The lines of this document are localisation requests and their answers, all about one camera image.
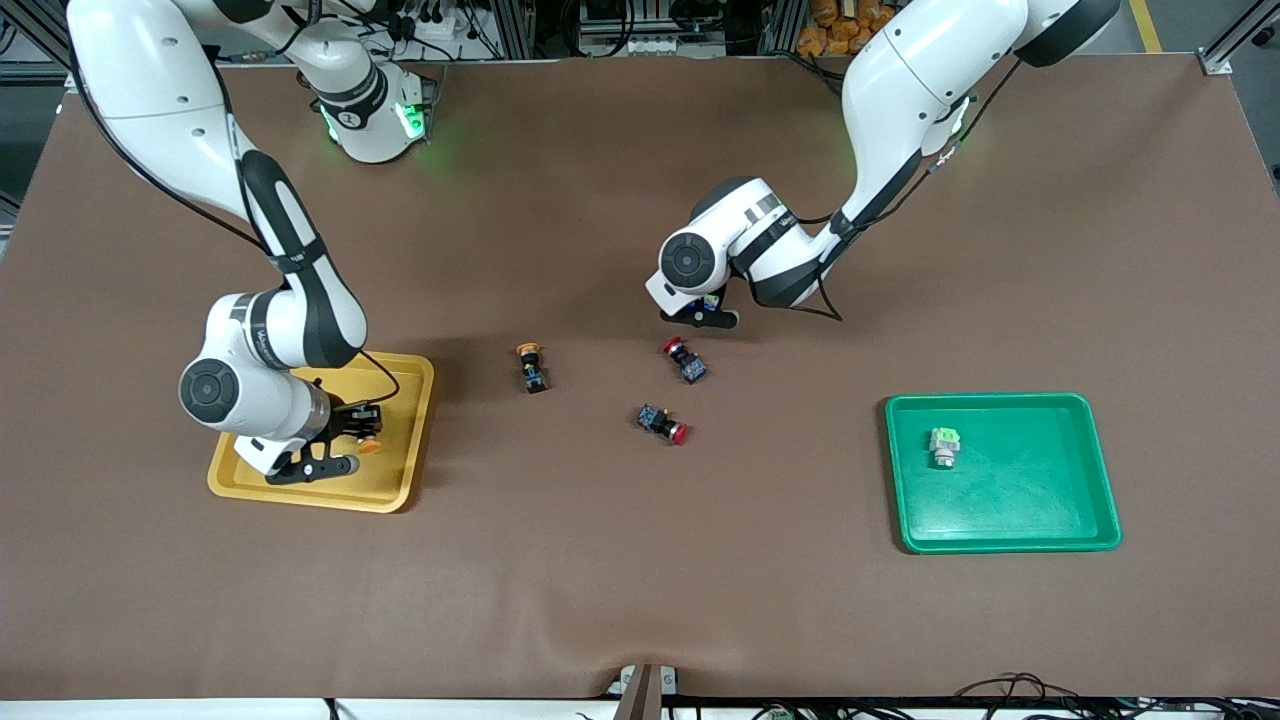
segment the green tray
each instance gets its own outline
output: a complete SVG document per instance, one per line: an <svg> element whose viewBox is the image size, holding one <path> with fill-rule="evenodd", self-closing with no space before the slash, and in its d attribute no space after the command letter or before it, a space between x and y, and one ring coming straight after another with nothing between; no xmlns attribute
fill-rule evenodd
<svg viewBox="0 0 1280 720"><path fill-rule="evenodd" d="M913 552L1115 550L1120 521L1093 411L1073 392L896 395L884 405L899 529ZM960 433L933 464L933 428Z"/></svg>

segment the yellow floor line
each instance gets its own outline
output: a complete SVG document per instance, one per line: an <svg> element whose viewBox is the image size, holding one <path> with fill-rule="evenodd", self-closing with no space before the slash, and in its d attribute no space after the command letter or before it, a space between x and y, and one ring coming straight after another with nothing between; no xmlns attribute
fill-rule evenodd
<svg viewBox="0 0 1280 720"><path fill-rule="evenodd" d="M1147 0L1129 0L1133 8L1133 19L1138 23L1138 35L1142 36L1142 46L1147 53L1164 53L1160 46L1160 36L1156 35L1156 23L1151 22L1151 10L1147 9Z"/></svg>

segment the electrical component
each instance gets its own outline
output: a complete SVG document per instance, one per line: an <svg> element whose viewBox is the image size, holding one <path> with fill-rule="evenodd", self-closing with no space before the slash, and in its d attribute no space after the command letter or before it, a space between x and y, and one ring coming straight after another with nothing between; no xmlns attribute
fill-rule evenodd
<svg viewBox="0 0 1280 720"><path fill-rule="evenodd" d="M703 359L685 347L684 341L678 337L667 341L662 351L680 366L680 374L686 383L694 384L707 374L707 364L703 363Z"/></svg>
<svg viewBox="0 0 1280 720"><path fill-rule="evenodd" d="M671 445L685 445L685 438L689 437L689 425L672 420L669 415L671 410L660 409L657 405L645 405L636 414L636 424L650 433L667 438Z"/></svg>
<svg viewBox="0 0 1280 720"><path fill-rule="evenodd" d="M929 452L938 468L954 468L956 452L960 452L960 433L951 428L933 428L929 433Z"/></svg>
<svg viewBox="0 0 1280 720"><path fill-rule="evenodd" d="M525 392L529 395L547 389L541 350L536 342L526 342L516 347L516 355L520 356L520 374L525 378Z"/></svg>

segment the green led light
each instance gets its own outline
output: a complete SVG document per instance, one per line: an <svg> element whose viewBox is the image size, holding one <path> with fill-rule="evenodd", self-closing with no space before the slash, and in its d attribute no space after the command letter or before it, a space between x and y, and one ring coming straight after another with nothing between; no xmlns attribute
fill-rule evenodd
<svg viewBox="0 0 1280 720"><path fill-rule="evenodd" d="M320 108L320 117L324 118L324 124L329 128L329 140L338 142L338 131L333 129L333 118L329 117L329 113L324 108Z"/></svg>
<svg viewBox="0 0 1280 720"><path fill-rule="evenodd" d="M419 138L422 136L422 111L412 105L396 104L396 114L399 115L401 126L404 127L404 135L410 138Z"/></svg>

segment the black cable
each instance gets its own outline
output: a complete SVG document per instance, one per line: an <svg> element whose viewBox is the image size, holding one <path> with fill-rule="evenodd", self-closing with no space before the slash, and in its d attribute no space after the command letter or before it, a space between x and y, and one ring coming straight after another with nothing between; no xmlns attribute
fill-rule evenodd
<svg viewBox="0 0 1280 720"><path fill-rule="evenodd" d="M1009 68L1009 72L1005 73L1005 77L1000 78L1000 82L996 83L996 88L992 90L991 95L987 96L987 100L983 101L982 108L978 108L978 114L973 117L973 122L970 122L969 127L965 128L965 131L963 133L960 133L960 137L956 138L956 141L951 143L952 147L959 147L960 143L964 142L965 138L969 137L969 133L973 132L973 128L978 127L978 120L982 119L982 115L987 111L987 108L991 108L991 101L995 100L997 95L1000 95L1000 91L1004 90L1005 83L1009 82L1009 78L1014 77L1014 73L1018 72L1018 68L1020 68L1020 67L1023 67L1021 59L1019 59L1016 63L1014 63L1014 67Z"/></svg>
<svg viewBox="0 0 1280 720"><path fill-rule="evenodd" d="M721 15L708 23L701 23L694 18L692 12L681 13L686 10L690 5L690 0L673 0L671 9L667 10L667 17L671 22L676 23L676 27L685 32L712 32L724 27L724 5L721 5Z"/></svg>
<svg viewBox="0 0 1280 720"><path fill-rule="evenodd" d="M827 90L832 91L837 97L840 97L841 87L838 85L832 85L831 81L845 81L845 73L837 73L835 70L824 69L818 64L817 60L805 59L790 50L772 50L769 55L780 55L782 58L788 58L792 63L796 63L801 68L809 70L813 76L822 81L822 85L827 86Z"/></svg>
<svg viewBox="0 0 1280 720"><path fill-rule="evenodd" d="M790 50L771 50L769 55L778 55L780 58L790 58L792 61L800 63L800 65L803 65L806 70L815 74L822 74L823 77L828 77L831 79L845 79L845 73L828 70L822 65L819 65L817 61L806 59L803 55L797 55Z"/></svg>
<svg viewBox="0 0 1280 720"><path fill-rule="evenodd" d="M1079 696L1074 691L1070 691L1070 689L1064 688L1061 685L1055 685L1055 684L1051 684L1051 683L1046 683L1044 680L1041 680L1037 675L1034 675L1032 673L1006 673L1005 675L1001 675L998 678L991 678L991 679L987 679L987 680L979 680L977 683L970 683L970 684L960 688L959 691L956 691L954 698L959 700L959 698L963 698L966 693L970 693L970 692L973 692L973 691L975 691L975 689L978 689L980 687L995 685L995 684L1001 684L1001 683L1007 683L1009 687L1005 688L1005 692L1000 697L1000 700L997 700L996 702L993 702L993 703L991 703L991 705L987 706L987 711L986 711L986 714L983 714L983 719L984 720L992 720L992 717L995 717L996 712L998 712L1000 710L1002 710L1005 707L1009 707L1011 705L1012 700L1014 700L1014 693L1016 692L1018 685L1021 684L1021 683L1027 683L1027 684L1032 685L1037 691L1038 697L1036 697L1032 701L1032 702L1036 702L1037 705L1048 701L1048 691L1053 691L1053 692L1060 693L1062 696L1060 698L1060 701L1059 701L1062 705L1062 707L1065 710L1070 711L1074 715L1078 715L1080 717L1087 717L1089 720L1096 720L1096 719L1100 719L1100 717L1101 719L1107 719L1107 720L1117 720L1117 719L1111 717L1108 714L1097 714L1097 712L1087 714L1087 712L1082 712L1076 707L1073 707L1073 706L1079 706L1079 703L1075 702L1076 700L1079 700ZM1033 715L1029 715L1028 717L1024 717L1024 720L1061 720L1061 719L1057 717L1057 716L1055 716L1055 715L1033 714Z"/></svg>
<svg viewBox="0 0 1280 720"><path fill-rule="evenodd" d="M97 106L93 104L93 97L88 94L88 88L84 85L84 77L81 74L79 60L76 56L76 47L74 46L69 47L69 58L70 58L70 68L68 68L68 69L70 70L72 82L76 83L76 91L79 92L81 99L84 101L84 108L88 110L90 119L93 120L93 126L97 127L99 132L102 133L102 137L106 138L106 143L111 146L111 150L114 150L115 154L119 155L122 160L124 160L124 164L128 165L129 169L132 169L134 173L137 173L142 179L145 179L148 183L151 183L152 186L155 186L156 190L159 190L160 192L168 195L170 199L178 201L182 206L187 208L192 213L200 215L201 218L205 218L206 220L209 220L209 222L214 223L215 225L225 229L227 232L234 234L236 237L243 240L244 242L248 242L250 245L252 245L253 247L256 247L261 252L269 255L268 250L262 246L261 242L259 242L257 240L255 240L253 237L251 237L244 231L237 228L236 225L232 225L227 220L223 220L221 218L214 215L212 213L205 210L204 208L201 208L201 206L196 205L195 202L187 200L186 197L178 195L177 192L174 192L173 190L170 190L169 186L166 186L163 182L160 182L154 174L151 174L151 172L148 172L146 168L143 168L137 160L134 160L124 150L124 147L122 147L120 143L116 142L115 136L113 136L111 132L106 128L106 122L102 120L102 115L99 114ZM243 192L243 183L239 183L239 184L241 184L241 190ZM244 205L244 213L250 214L247 204Z"/></svg>
<svg viewBox="0 0 1280 720"><path fill-rule="evenodd" d="M392 28L390 28L389 24L384 23L383 20L379 20L379 19L374 18L372 15L367 15L367 14L362 13L360 10L360 8L356 8L355 5L352 5L351 3L348 3L347 0L338 0L338 3L342 4L343 6L346 6L348 10L351 10L357 18L360 18L360 20L361 20L360 24L365 26L366 29L369 27L379 27L379 28L387 31L388 35L390 35ZM449 55L449 53L445 51L443 47L440 47L438 45L431 45L430 42L425 41L425 40L421 40L417 36L406 35L404 40L406 40L406 46L407 46L408 41L413 41L413 42L417 42L419 45L422 45L425 47L435 50L440 55L444 55L444 59L448 60L448 61L451 61L451 63L457 63L458 61L457 58L454 58L453 55Z"/></svg>
<svg viewBox="0 0 1280 720"><path fill-rule="evenodd" d="M9 24L9 20L4 20L3 18L0 18L0 20L4 22L4 24L0 26L0 40L4 40L6 32L9 32L10 29L13 31L13 35L9 36L9 40L4 44L4 47L0 49L0 55L4 55L5 53L9 51L10 47L13 47L13 44L18 41L18 26Z"/></svg>
<svg viewBox="0 0 1280 720"><path fill-rule="evenodd" d="M809 65L808 63L804 61L803 58L800 58L795 53L788 53L786 50L780 50L780 51L774 51L773 54L791 56L792 59L795 59L796 61L799 61L801 65L805 65L805 67ZM1016 72L1018 68L1021 67L1021 64L1023 64L1023 61L1018 60L1016 63L1014 63L1012 68L1009 68L1009 72L1005 73L1005 77L1000 79L1000 82L996 85L996 88L992 90L991 95L987 96L987 100L983 101L982 108L978 108L978 113L974 114L973 122L969 123L969 127L965 128L965 131L963 133L960 133L960 137L951 145L952 149L959 147L960 143L963 143L965 141L965 138L969 137L969 135L973 132L973 129L975 127L978 127L978 122L982 119L983 114L987 113L987 108L991 108L991 101L995 100L997 95L1000 95L1000 91L1005 87L1005 83L1009 82L1009 78L1014 77L1014 72ZM829 70L823 70L822 68L818 68L817 64L814 64L813 67L819 73L824 73L824 76L826 76L826 73L829 73ZM928 178L929 176L932 176L940 167L942 167L941 163L934 163L932 165L929 165L929 168L920 177L918 177L914 183L911 183L911 187L909 187L906 190L906 192L904 192L901 196L899 196L897 201L895 201L893 205L888 210L884 210L883 213L876 215L870 220L867 220L864 223L859 223L856 225L852 225L851 228L849 228L845 232L847 232L850 234L861 233L861 232L867 231L867 228L874 225L876 223L879 223L879 222L887 219L893 213L897 213L899 209L902 208L902 204L906 202L906 200L909 197L911 197L911 195L915 193L916 190L919 190L920 184L924 183L925 178ZM809 225L809 224L822 224L822 223L829 220L832 215L827 215L827 218L823 219L823 220L813 220L813 222L810 222L810 220L799 220L799 222L801 224L806 224L806 225ZM831 319L831 320L836 320L837 323L842 323L845 320L844 315L840 314L840 310L836 309L836 306L831 302L831 297L827 295L827 286L826 286L823 274L829 268L823 268L819 264L818 268L817 268L817 270L814 270L814 275L815 275L814 277L814 282L818 283L818 293L822 296L823 304L827 305L827 310L819 310L819 309L815 309L815 307L804 307L804 306L791 306L791 307L785 307L785 309L786 310L795 310L797 313L808 313L810 315L818 315L819 318L827 318L827 319ZM762 307L767 307L765 305L760 304L760 299L759 299L759 296L755 292L755 283L751 281L750 273L744 272L742 277L746 279L746 284L751 290L751 300L756 305L760 305ZM1014 679L1015 682L1011 683L1010 687L1009 687L1009 696L1006 696L1006 702L1007 702L1007 698L1012 696L1012 689L1018 684L1018 682L1029 682L1029 683L1036 684L1037 687L1039 687L1041 700L1044 700L1044 688L1050 688L1050 689L1061 692L1062 694L1074 694L1070 691L1068 691L1066 688L1060 688L1057 685L1048 685L1043 680L1041 680L1039 678L1037 678L1036 675L1032 675L1030 673L1016 673L1011 678L993 678L993 679L989 679L989 680L983 680L980 683L974 683L972 685L968 685L968 687L963 688L960 692L957 692L956 697L963 697L964 693L966 693L966 692L969 692L969 691L972 691L974 688L979 688L982 685L989 685L989 684L993 684L993 683L1009 682L1010 679ZM984 720L991 720L991 717L988 716Z"/></svg>
<svg viewBox="0 0 1280 720"><path fill-rule="evenodd" d="M870 715L877 720L915 720L914 717L911 717L910 715L902 712L896 707L876 707L873 705L868 705L855 698L845 698L841 702L841 706L849 717L852 717L854 715L858 714L863 714L863 715ZM854 708L854 712L851 714L849 712L850 707Z"/></svg>
<svg viewBox="0 0 1280 720"><path fill-rule="evenodd" d="M297 28L294 28L293 33L289 35L289 38L284 41L284 45L280 46L279 50L273 50L273 53L275 53L276 55L284 55L285 53L288 53L289 47L293 47L293 41L297 40L298 36L302 35L302 31L307 29L308 27L311 26L301 24Z"/></svg>
<svg viewBox="0 0 1280 720"><path fill-rule="evenodd" d="M460 5L462 5L463 12L467 15L467 22L471 23L472 28L475 28L476 35L480 38L480 44L484 45L485 50L488 50L490 55L493 55L494 60L500 60L502 54L498 53L498 47L493 44L492 40L489 40L489 33L485 32L484 26L480 24L475 6L471 5L471 3L467 0L461 1Z"/></svg>
<svg viewBox="0 0 1280 720"><path fill-rule="evenodd" d="M613 45L613 49L604 55L588 55L579 47L577 42L573 41L572 27L573 22L571 19L570 9L577 4L577 0L564 0L564 5L561 6L561 40L564 41L564 47L568 49L568 54L572 58L612 58L622 51L623 47L630 42L632 33L636 29L636 6L635 0L626 0L626 5L621 8L622 19L618 23L618 41ZM631 24L627 26L627 15L631 15Z"/></svg>
<svg viewBox="0 0 1280 720"><path fill-rule="evenodd" d="M375 360L372 355L365 352L364 350L361 350L360 354L365 356L365 360L369 360L370 363L374 364L375 368L378 368L379 370L381 370L384 375L387 375L388 378L390 378L393 389L390 392L388 392L387 395L383 395L380 397L371 397L369 400L361 400L358 402L348 402L346 405L339 405L338 407L334 407L334 410L333 410L334 413L337 413L339 410L349 410L349 409L357 407L360 405L376 405L379 402L385 402L385 401L396 397L397 395L399 395L399 380L396 378L396 375L390 370L388 370L385 365L383 365L381 363L379 363L378 360Z"/></svg>

